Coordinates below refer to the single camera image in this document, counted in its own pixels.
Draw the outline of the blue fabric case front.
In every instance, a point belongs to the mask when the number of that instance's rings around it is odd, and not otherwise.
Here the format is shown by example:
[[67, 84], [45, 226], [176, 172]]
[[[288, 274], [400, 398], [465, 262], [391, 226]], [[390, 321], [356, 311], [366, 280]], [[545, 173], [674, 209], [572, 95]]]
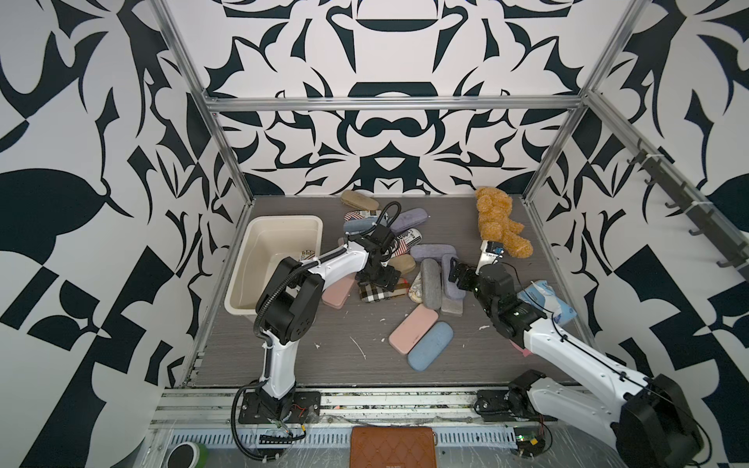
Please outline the blue fabric case front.
[[409, 352], [409, 366], [416, 372], [426, 371], [445, 351], [453, 338], [454, 330], [448, 323], [436, 323]]

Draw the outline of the cream plastic storage box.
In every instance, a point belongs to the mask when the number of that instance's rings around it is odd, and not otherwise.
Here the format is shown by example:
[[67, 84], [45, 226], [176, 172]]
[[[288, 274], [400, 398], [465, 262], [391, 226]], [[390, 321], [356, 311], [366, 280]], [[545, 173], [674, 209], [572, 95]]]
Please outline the cream plastic storage box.
[[260, 216], [250, 221], [228, 283], [224, 307], [255, 319], [259, 296], [282, 259], [300, 261], [304, 250], [320, 253], [323, 220], [317, 216]]

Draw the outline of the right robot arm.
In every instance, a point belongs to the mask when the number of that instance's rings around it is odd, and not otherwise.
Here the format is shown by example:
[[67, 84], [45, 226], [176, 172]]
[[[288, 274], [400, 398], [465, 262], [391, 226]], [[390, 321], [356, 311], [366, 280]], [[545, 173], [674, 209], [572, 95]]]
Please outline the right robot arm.
[[569, 335], [550, 309], [519, 298], [505, 265], [453, 259], [449, 279], [474, 294], [500, 335], [582, 387], [567, 390], [528, 370], [509, 386], [511, 413], [557, 418], [613, 448], [629, 467], [696, 466], [699, 454], [712, 449], [676, 381], [627, 368]]

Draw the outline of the pink hard case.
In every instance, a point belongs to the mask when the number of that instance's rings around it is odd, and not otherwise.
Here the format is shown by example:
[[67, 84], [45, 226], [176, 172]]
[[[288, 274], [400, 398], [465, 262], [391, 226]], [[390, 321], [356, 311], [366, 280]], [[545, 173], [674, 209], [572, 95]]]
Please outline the pink hard case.
[[323, 292], [321, 302], [333, 309], [341, 310], [341, 308], [345, 306], [345, 302], [347, 302], [351, 295], [351, 291], [355, 288], [356, 284], [355, 274], [343, 277], [341, 280], [331, 284], [331, 286]]
[[407, 355], [437, 322], [439, 314], [419, 304], [388, 337], [391, 347]]

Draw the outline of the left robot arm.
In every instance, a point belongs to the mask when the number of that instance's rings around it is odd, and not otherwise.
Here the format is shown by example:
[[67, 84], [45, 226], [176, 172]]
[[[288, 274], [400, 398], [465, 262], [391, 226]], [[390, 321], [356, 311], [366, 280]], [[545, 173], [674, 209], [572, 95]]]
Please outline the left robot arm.
[[325, 290], [353, 274], [359, 282], [396, 289], [399, 271], [388, 261], [396, 250], [396, 236], [383, 225], [349, 235], [347, 242], [308, 261], [283, 259], [257, 303], [254, 334], [264, 341], [265, 363], [259, 394], [282, 403], [295, 390], [298, 342], [315, 322]]

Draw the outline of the pink hard case front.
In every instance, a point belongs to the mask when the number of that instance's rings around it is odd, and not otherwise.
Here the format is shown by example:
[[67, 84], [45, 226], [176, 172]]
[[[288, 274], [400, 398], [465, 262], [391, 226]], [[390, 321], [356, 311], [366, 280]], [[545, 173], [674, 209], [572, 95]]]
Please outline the pink hard case front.
[[439, 314], [419, 304], [388, 337], [391, 347], [407, 355], [437, 322]]

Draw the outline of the plaid fabric glasses case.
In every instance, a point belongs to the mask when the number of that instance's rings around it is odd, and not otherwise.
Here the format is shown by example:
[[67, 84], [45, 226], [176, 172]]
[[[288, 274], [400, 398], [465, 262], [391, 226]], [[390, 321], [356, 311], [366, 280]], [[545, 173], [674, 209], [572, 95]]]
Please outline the plaid fabric glasses case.
[[411, 284], [405, 278], [399, 279], [393, 291], [388, 291], [373, 284], [360, 284], [360, 300], [364, 303], [391, 300], [392, 298], [398, 298], [398, 296], [405, 296], [410, 288]]

